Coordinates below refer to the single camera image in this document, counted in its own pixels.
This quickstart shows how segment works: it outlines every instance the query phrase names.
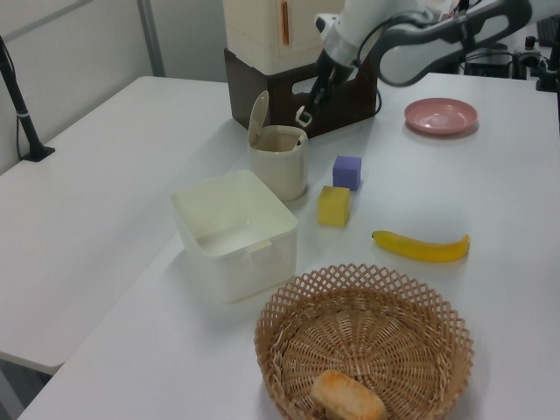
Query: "pink saucer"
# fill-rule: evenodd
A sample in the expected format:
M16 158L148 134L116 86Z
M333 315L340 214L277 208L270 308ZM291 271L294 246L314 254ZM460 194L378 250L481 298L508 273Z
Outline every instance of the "pink saucer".
M478 114L468 103L448 98L430 98L412 102L404 110L406 122L414 129L430 134L455 134L476 124Z

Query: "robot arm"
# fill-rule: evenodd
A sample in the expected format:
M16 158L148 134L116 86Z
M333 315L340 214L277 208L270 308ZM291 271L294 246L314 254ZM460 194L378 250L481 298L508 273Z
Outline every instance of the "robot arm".
M296 121L304 127L311 123L332 87L347 81L369 37L375 74L403 87L449 60L560 13L558 0L487 1L442 22L420 0L346 0L338 16L317 15L324 49L317 60L318 78Z

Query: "wicker basket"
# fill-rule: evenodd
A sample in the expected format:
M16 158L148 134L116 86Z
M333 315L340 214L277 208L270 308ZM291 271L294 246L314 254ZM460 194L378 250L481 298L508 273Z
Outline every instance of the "wicker basket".
M396 271L340 265L297 277L255 329L266 389L288 419L324 419L309 394L337 369L374 391L389 419L440 419L470 374L465 322L434 290Z

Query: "tabletop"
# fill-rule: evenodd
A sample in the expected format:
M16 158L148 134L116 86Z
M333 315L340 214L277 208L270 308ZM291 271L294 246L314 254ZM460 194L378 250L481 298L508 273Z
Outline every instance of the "tabletop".
M245 150L230 116L222 83L141 78L0 177L0 359L67 360L172 237L171 192Z
M207 84L197 86L203 92ZM378 116L311 140L307 193L287 203L299 223L297 274L366 263L427 283L465 319L474 342L469 385L449 418L556 418L556 96L536 92L527 81L441 74L406 88L380 84L380 90ZM477 129L445 139L411 131L404 108L437 96L473 105ZM221 115L215 123L227 120ZM230 130L235 137L230 126L222 142ZM215 137L211 130L206 135ZM346 227L320 226L317 198L332 183L341 154L362 158L360 190L352 195ZM168 156L175 158L170 150ZM249 168L247 153L227 166L221 169ZM180 174L176 180L195 182ZM433 242L469 234L470 252L445 264L408 260L372 242L371 232L379 229ZM193 279L176 233L21 419L279 419L253 344L256 320L273 292L215 303Z

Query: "toy banana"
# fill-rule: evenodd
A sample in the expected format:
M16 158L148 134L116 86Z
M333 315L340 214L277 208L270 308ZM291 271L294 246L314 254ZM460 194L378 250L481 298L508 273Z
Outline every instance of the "toy banana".
M372 233L377 244L401 256L407 256L429 263L446 263L458 260L469 251L469 235L452 243L429 243L407 238L387 230L377 230Z

